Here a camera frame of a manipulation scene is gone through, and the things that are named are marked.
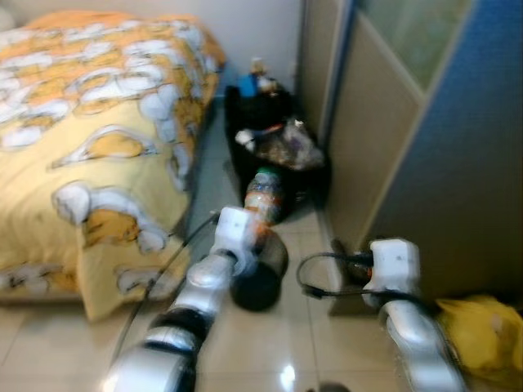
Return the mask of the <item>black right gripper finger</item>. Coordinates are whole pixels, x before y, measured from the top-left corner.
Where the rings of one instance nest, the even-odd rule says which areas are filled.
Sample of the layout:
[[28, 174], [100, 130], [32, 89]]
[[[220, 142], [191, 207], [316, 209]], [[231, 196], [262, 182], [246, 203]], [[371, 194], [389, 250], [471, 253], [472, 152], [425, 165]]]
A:
[[343, 243], [341, 243], [337, 238], [330, 239], [330, 251], [333, 254], [333, 256], [330, 258], [332, 258], [333, 264], [337, 269], [337, 275], [339, 275], [340, 283], [349, 283], [351, 270], [347, 261], [348, 254], [346, 253]]

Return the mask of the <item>plastic bottle with orange label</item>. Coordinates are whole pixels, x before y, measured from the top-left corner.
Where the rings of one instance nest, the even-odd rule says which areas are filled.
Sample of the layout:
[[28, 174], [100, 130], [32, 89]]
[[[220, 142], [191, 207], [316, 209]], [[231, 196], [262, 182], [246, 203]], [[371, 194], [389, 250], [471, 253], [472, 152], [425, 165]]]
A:
[[261, 167], [250, 180], [245, 194], [245, 209], [257, 214], [265, 225], [275, 225], [283, 206], [283, 182], [271, 167]]

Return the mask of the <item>yellow cartoon print blanket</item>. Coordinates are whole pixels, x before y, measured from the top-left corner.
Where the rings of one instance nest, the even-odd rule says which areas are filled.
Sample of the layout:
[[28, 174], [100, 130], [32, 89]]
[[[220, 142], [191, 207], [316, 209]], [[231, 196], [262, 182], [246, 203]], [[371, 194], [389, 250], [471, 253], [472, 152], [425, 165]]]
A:
[[0, 31], [0, 304], [98, 319], [171, 292], [224, 62], [188, 15], [67, 10]]

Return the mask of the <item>small black round bin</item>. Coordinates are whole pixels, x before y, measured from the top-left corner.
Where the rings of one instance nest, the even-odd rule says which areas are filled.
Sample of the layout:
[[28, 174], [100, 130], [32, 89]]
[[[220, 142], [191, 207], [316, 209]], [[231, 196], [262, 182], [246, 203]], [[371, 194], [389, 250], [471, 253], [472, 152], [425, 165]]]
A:
[[279, 302], [290, 256], [284, 240], [271, 230], [259, 240], [253, 255], [257, 258], [253, 269], [233, 279], [230, 295], [240, 309], [261, 313]]

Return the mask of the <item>crumpled clear plastic wrapper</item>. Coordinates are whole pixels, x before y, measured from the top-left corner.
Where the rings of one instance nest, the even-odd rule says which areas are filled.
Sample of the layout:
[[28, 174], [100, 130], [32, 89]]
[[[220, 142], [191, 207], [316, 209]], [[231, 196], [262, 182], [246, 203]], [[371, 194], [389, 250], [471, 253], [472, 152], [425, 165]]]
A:
[[306, 124], [295, 118], [268, 128], [254, 143], [255, 156], [291, 171], [311, 171], [325, 162], [324, 152], [307, 133]]

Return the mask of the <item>yellow plastic bag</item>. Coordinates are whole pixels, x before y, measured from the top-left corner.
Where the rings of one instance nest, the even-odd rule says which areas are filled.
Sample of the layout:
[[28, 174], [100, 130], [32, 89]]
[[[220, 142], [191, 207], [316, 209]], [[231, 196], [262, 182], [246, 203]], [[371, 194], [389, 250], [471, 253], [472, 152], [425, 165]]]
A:
[[523, 318], [520, 311], [486, 295], [438, 299], [437, 321], [468, 376], [498, 387], [521, 387]]

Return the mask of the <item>blue grey door panel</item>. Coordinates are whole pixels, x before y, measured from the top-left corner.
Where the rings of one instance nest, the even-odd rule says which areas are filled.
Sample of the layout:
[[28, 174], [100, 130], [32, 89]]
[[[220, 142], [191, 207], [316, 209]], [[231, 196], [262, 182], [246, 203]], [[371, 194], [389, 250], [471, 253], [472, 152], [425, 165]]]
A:
[[421, 250], [428, 299], [522, 298], [522, 0], [473, 0], [367, 238]]

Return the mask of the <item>small blue box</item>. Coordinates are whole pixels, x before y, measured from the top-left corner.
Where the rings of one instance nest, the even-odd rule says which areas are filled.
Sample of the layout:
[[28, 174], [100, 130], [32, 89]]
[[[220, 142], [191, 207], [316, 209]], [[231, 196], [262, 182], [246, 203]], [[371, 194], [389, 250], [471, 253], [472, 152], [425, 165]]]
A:
[[273, 95], [277, 93], [279, 83], [264, 73], [250, 73], [239, 80], [239, 89], [245, 97]]

